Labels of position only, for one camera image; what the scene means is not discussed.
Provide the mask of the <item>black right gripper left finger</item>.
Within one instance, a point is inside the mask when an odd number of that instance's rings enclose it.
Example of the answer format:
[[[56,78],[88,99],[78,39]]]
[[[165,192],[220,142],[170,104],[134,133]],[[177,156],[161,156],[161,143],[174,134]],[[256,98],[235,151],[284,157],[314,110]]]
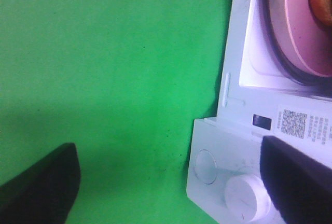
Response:
[[[65,223],[80,186],[74,143],[64,143],[1,185],[1,223]]]

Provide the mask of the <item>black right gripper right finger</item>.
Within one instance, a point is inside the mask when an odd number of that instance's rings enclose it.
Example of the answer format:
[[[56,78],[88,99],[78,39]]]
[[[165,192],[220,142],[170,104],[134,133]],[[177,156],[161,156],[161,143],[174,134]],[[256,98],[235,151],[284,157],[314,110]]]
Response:
[[[331,169],[275,136],[265,136],[260,174],[285,223],[331,223]]]

